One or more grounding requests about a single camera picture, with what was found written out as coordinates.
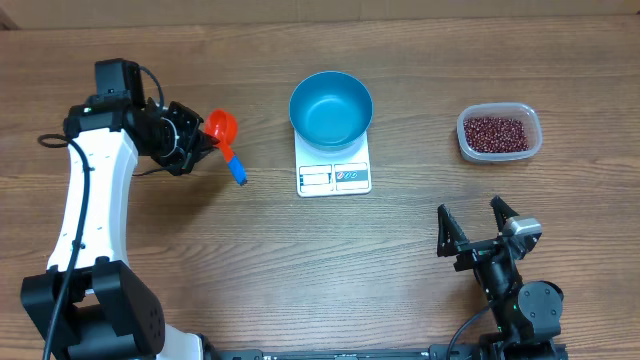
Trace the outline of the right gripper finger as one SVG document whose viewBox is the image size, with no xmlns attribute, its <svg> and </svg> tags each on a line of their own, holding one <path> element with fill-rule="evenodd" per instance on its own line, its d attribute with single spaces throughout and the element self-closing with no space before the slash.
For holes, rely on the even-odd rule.
<svg viewBox="0 0 640 360">
<path fill-rule="evenodd" d="M 513 210 L 500 196 L 496 195 L 492 198 L 490 206 L 493 210 L 498 231 L 512 232 L 510 229 L 510 219 L 517 217 L 518 213 Z"/>
<path fill-rule="evenodd" d="M 467 246 L 470 241 L 445 204 L 441 204 L 437 208 L 437 215 L 437 256 L 455 256 L 459 254 L 461 249 Z"/>
</svg>

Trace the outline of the red scoop with blue handle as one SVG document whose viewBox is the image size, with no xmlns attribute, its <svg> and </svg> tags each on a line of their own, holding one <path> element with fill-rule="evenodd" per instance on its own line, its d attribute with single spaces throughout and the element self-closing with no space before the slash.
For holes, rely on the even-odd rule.
<svg viewBox="0 0 640 360">
<path fill-rule="evenodd" d="M 204 132 L 214 140 L 214 147 L 221 151 L 236 183 L 245 185 L 248 181 L 246 171 L 231 148 L 238 133 L 236 118 L 230 112 L 215 109 L 205 121 Z"/>
</svg>

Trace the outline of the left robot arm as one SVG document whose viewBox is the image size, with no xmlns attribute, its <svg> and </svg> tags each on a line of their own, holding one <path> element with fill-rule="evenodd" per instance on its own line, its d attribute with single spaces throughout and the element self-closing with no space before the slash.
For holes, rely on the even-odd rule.
<svg viewBox="0 0 640 360">
<path fill-rule="evenodd" d="M 128 93 L 95 95 L 70 108 L 60 134 L 39 143 L 65 148 L 70 179 L 63 223 L 41 275 L 20 298 L 46 359 L 215 359 L 206 336 L 165 320 L 162 305 L 129 265 L 127 209 L 138 160 L 189 173 L 217 148 L 207 120 L 188 107 Z"/>
</svg>

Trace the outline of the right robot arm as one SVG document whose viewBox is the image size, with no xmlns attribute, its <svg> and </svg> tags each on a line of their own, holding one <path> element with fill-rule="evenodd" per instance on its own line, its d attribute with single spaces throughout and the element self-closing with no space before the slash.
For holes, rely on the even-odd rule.
<svg viewBox="0 0 640 360">
<path fill-rule="evenodd" d="M 561 334 L 563 291 L 549 281 L 525 283 L 516 267 L 538 244 L 541 223 L 519 215 L 498 196 L 490 206 L 498 233 L 477 242 L 468 239 L 444 204 L 437 209 L 437 255 L 453 257 L 457 272 L 471 270 L 487 299 L 487 305 L 441 347 L 443 355 L 446 359 L 566 359 L 566 347 L 554 342 Z M 460 344 L 466 329 L 488 312 L 497 331 L 480 336 L 474 344 Z"/>
</svg>

